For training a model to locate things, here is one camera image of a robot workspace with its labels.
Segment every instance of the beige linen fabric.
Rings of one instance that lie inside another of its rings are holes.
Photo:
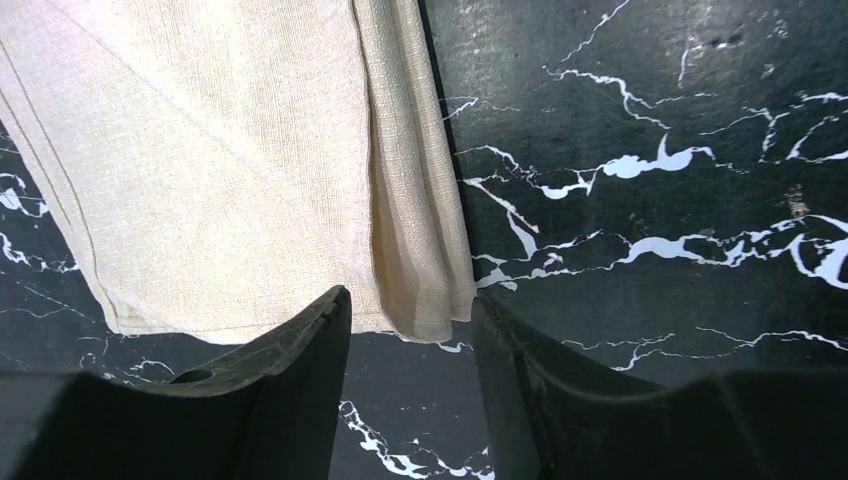
[[[339,283],[354,332],[467,320],[414,0],[0,6],[0,120],[112,330],[246,342]]]

